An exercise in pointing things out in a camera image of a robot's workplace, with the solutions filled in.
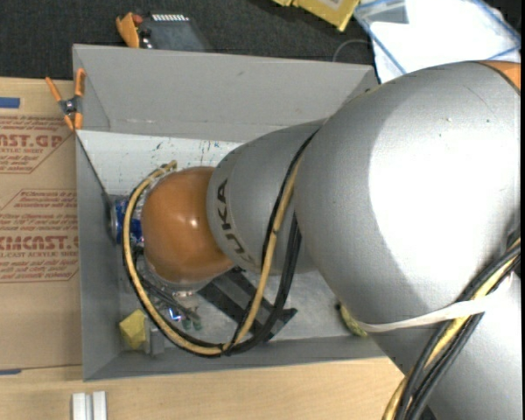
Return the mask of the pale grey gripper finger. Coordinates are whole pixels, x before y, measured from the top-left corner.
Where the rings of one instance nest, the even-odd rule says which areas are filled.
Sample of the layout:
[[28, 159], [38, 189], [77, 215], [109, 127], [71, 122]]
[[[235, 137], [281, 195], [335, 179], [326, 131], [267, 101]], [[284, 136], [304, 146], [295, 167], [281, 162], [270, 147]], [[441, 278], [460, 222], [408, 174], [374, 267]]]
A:
[[149, 354], [158, 356], [165, 351], [165, 336], [157, 328], [150, 329]]

